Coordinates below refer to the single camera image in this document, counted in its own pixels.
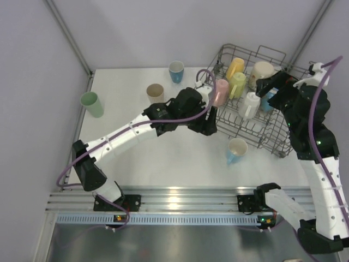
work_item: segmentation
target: metal floor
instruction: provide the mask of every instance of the metal floor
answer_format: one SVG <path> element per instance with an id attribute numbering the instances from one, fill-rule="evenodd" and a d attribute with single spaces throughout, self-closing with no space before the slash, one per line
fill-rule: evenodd
<path id="1" fill-rule="evenodd" d="M 271 233 L 250 227 L 130 225 L 113 233 L 94 229 L 67 248 L 89 225 L 56 225 L 47 261 L 50 262 L 282 262 L 299 258 L 313 262 L 298 244 L 291 226 L 283 223 Z M 320 262 L 339 261 L 337 255 L 317 255 Z"/>

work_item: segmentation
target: cup handle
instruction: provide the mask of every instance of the cup handle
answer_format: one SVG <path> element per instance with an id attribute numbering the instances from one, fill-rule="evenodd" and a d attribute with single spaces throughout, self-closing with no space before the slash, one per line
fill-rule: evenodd
<path id="1" fill-rule="evenodd" d="M 249 105 L 248 108 L 247 108 L 247 110 L 246 110 L 245 116 L 244 116 L 244 121 L 247 120 L 247 117 L 249 116 L 249 113 L 250 113 L 250 111 L 251 111 L 251 108 L 252 108 L 252 106 Z"/>
<path id="2" fill-rule="evenodd" d="M 228 160 L 227 160 L 227 165 L 230 165 L 231 162 L 233 162 L 233 160 L 234 160 L 235 157 L 236 157 L 235 155 L 230 154 L 229 157 L 228 157 Z"/>
<path id="3" fill-rule="evenodd" d="M 236 91 L 237 87 L 238 87 L 238 85 L 234 85 L 232 91 L 230 92 L 229 99 L 233 99 L 234 98 L 234 94 L 235 94 L 235 91 Z"/>
<path id="4" fill-rule="evenodd" d="M 230 75 L 227 75 L 227 79 L 228 79 L 228 80 L 230 80 L 230 78 L 233 77 L 235 71 L 236 71 L 236 65 L 234 65 L 233 69 L 231 70 Z"/>
<path id="5" fill-rule="evenodd" d="M 214 106 L 217 106 L 217 103 L 218 103 L 218 101 L 219 101 L 220 96 L 221 96 L 221 93 L 220 93 L 220 92 L 219 92 L 219 93 L 216 93 L 216 96 L 215 96 L 215 98 L 214 98 L 214 100 L 213 100 L 213 105 L 214 105 Z"/>

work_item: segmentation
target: pink cup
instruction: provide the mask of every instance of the pink cup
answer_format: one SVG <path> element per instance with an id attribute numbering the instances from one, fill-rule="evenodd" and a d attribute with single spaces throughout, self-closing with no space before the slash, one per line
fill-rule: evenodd
<path id="1" fill-rule="evenodd" d="M 229 82 L 224 79 L 219 79 L 216 81 L 216 95 L 213 100 L 214 106 L 223 105 L 229 95 Z"/>

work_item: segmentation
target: dish rack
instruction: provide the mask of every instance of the dish rack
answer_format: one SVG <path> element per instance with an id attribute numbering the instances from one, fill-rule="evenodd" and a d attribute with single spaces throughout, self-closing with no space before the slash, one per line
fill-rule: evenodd
<path id="1" fill-rule="evenodd" d="M 247 91 L 251 91 L 249 90 L 248 79 L 256 62 L 267 61 L 276 70 L 286 69 L 298 79 L 307 76 L 309 71 L 284 62 L 286 53 L 279 50 L 260 45 L 255 52 L 233 44 L 223 45 L 208 69 L 215 75 L 216 79 L 225 79 L 228 67 L 235 57 L 245 60 L 245 71 L 243 73 L 247 78 L 246 88 L 240 98 L 229 99 L 218 108 L 216 119 L 218 131 L 227 134 L 229 138 L 241 137 L 248 144 L 257 148 L 265 148 L 271 154 L 275 154 L 280 158 L 288 156 L 293 148 L 288 138 L 288 127 L 279 110 L 273 109 L 265 113 L 259 109 L 254 118 L 244 121 L 239 116 L 238 109 Z M 212 86 L 212 79 L 208 74 L 204 74 L 203 77 L 206 77 L 205 83 Z"/>

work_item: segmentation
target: white wall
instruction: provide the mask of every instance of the white wall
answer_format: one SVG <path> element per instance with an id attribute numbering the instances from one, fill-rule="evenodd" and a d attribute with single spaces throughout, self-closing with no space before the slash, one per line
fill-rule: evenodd
<path id="1" fill-rule="evenodd" d="M 55 2 L 96 69 L 166 67 L 176 59 L 207 66 L 226 43 L 290 55 L 322 0 Z"/>
<path id="2" fill-rule="evenodd" d="M 340 174 L 349 200 L 349 1 L 334 1 L 332 7 L 304 50 L 298 65 L 309 61 L 329 62 L 340 55 L 344 59 L 331 75 L 326 88 L 331 108 L 325 124 L 335 134 L 340 151 Z"/>
<path id="3" fill-rule="evenodd" d="M 31 261 L 86 88 L 42 0 L 0 5 L 0 261 Z"/>

